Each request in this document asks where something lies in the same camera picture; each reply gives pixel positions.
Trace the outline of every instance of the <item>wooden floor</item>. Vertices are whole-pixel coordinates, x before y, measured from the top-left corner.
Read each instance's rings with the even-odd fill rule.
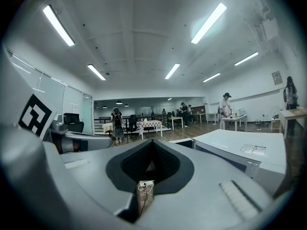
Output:
[[[158,133],[150,133],[145,134],[144,139],[157,139],[163,141],[172,141],[172,140],[179,140],[185,138],[192,138],[196,136],[200,136],[211,131],[214,131],[219,128],[219,123],[214,125],[213,123],[206,123],[206,122],[197,122],[195,124],[190,124],[189,127],[182,129],[175,128],[175,130],[169,130],[163,132],[163,137],[161,134]],[[234,124],[230,124],[230,130],[234,130]],[[242,127],[238,127],[238,131],[244,131],[244,124]],[[248,132],[271,132],[270,125],[266,127],[257,126],[254,123],[248,123]],[[122,146],[127,143],[135,142],[137,140],[141,140],[142,137],[138,135],[132,135],[131,138],[123,139],[122,143],[116,144],[115,140],[113,140],[113,146]],[[304,146],[303,138],[303,129],[302,127],[296,123],[295,125],[295,135],[293,137],[289,137],[285,140],[286,145],[286,154],[287,154],[287,162],[288,165],[291,167],[291,177],[292,177],[292,185],[295,185],[297,182],[297,178],[301,173],[301,166],[305,163],[304,153],[303,153],[303,146]]]

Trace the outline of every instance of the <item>hat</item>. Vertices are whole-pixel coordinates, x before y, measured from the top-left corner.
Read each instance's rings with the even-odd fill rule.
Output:
[[[230,95],[229,93],[225,93],[225,94],[223,95],[223,97],[225,97],[225,96],[231,97],[231,95]]]

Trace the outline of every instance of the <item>white table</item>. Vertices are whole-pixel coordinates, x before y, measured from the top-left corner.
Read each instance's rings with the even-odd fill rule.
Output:
[[[217,113],[206,113],[206,115],[207,115],[207,123],[209,122],[209,116],[214,115],[214,122],[215,122],[215,125],[216,125],[216,115],[217,115]]]
[[[158,121],[158,120],[148,120],[147,122],[141,121],[140,122],[140,135],[142,135],[142,140],[144,140],[144,137],[143,137],[144,128],[154,127],[157,133],[158,132],[157,126],[160,126],[161,137],[162,137],[162,122],[161,121]]]
[[[173,128],[173,130],[174,130],[174,120],[176,120],[176,119],[181,119],[181,126],[183,128],[183,118],[182,117],[169,117],[168,119],[172,120],[172,128]]]
[[[280,122],[280,119],[279,118],[273,118],[271,117],[271,133],[273,132],[273,129],[279,129],[279,128],[273,128],[273,123],[275,121],[279,121]]]
[[[240,127],[241,127],[241,120],[244,119],[245,121],[245,129],[244,131],[246,132],[247,128],[248,128],[248,115],[242,115],[240,117],[235,118],[234,116],[232,118],[230,117],[224,117],[222,118],[222,123],[223,123],[223,129],[226,129],[226,122],[234,122],[235,123],[235,131],[238,131],[238,121],[240,121]]]
[[[195,114],[193,114],[193,115],[196,116],[197,121],[198,121],[198,116],[200,117],[200,120],[201,120],[201,115],[206,115],[206,114],[205,114],[205,113],[195,113]]]
[[[113,131],[113,123],[106,123],[102,125],[102,128],[104,129],[104,133],[108,132],[108,131]]]
[[[305,118],[305,117],[307,117],[307,107],[281,111],[279,114],[279,119],[280,119],[279,133],[282,132],[282,127],[284,127],[283,138],[287,139],[288,120]]]

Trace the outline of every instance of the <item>backpack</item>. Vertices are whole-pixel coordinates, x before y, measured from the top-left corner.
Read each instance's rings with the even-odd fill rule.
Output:
[[[116,114],[115,112],[112,112],[113,115],[114,115],[114,119],[113,119],[113,122],[114,122],[114,126],[117,127],[117,126],[121,126],[121,120],[120,120],[120,117],[119,117],[119,113]]]

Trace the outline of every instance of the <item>dark shirt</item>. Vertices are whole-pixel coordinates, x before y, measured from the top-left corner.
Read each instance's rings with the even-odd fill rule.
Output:
[[[186,115],[188,113],[188,106],[183,106],[182,107],[183,113]]]

